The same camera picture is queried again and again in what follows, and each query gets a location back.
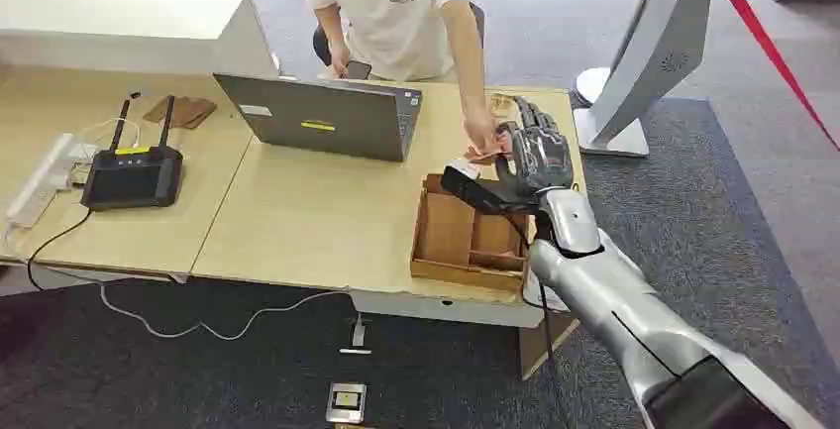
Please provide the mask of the person's right hand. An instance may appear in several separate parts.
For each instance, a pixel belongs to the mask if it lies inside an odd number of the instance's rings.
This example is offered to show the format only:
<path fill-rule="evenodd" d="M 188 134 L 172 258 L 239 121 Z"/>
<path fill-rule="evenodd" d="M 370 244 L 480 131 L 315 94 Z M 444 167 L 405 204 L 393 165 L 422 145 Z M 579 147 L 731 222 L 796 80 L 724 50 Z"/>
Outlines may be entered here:
<path fill-rule="evenodd" d="M 348 66 L 351 54 L 343 39 L 328 42 L 331 56 L 331 74 L 334 78 L 345 78 L 348 74 Z"/>

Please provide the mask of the person's left hand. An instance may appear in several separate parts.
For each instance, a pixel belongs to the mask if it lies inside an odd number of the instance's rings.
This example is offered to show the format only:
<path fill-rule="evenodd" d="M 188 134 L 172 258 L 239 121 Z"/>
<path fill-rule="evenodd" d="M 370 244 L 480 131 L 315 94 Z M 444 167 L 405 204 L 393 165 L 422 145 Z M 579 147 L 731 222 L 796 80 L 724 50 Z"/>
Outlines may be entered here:
<path fill-rule="evenodd" d="M 468 112 L 464 128 L 470 144 L 465 152 L 469 161 L 482 161 L 497 155 L 508 155 L 512 151 L 509 135 L 497 131 L 495 119 L 487 113 Z"/>

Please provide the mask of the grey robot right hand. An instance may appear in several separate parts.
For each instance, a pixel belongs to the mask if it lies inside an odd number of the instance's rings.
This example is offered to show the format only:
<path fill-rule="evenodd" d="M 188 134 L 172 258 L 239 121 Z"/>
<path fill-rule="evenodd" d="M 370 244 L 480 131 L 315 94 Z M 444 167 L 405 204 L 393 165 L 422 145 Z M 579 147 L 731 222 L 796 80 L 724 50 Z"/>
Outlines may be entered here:
<path fill-rule="evenodd" d="M 520 121 L 499 124 L 510 139 L 511 151 L 495 160 L 500 183 L 521 201 L 547 189 L 572 189 L 574 168 L 567 138 L 553 117 L 521 96 L 509 96 Z"/>

